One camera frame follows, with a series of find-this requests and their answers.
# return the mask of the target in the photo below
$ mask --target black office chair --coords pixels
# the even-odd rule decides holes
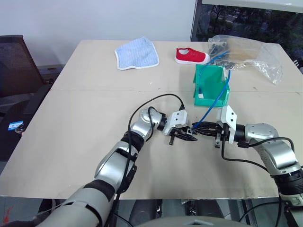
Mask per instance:
[[[0,36],[0,98],[34,93],[30,100],[14,104],[0,122],[0,161],[8,161],[21,135],[9,130],[12,122],[23,121],[24,131],[53,81],[43,81],[22,35]]]

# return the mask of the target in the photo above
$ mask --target green box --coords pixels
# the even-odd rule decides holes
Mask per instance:
[[[223,67],[217,65],[196,65],[194,83],[196,85],[194,92],[194,104],[211,106],[218,97],[225,85]],[[199,91],[203,93],[204,98],[199,98]],[[216,107],[223,107],[227,104],[230,88],[226,90],[216,103]]]

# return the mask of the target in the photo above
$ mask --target white shoe sole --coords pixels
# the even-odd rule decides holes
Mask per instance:
[[[210,60],[209,55],[207,53],[205,55],[206,56],[205,56],[204,61],[201,61],[201,62],[182,61],[182,60],[177,59],[177,57],[175,57],[175,61],[176,61],[176,63],[179,63],[179,64],[189,64],[189,65],[197,65],[198,64],[198,65],[204,65],[204,64],[208,63],[209,60]]]

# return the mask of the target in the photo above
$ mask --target white wall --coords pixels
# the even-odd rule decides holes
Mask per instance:
[[[189,41],[196,0],[1,0],[0,35],[36,65],[65,64],[82,39]]]

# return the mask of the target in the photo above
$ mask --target red sneaker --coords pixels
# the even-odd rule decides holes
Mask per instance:
[[[207,53],[199,52],[191,48],[177,48],[176,62],[179,64],[206,64],[209,62]]]

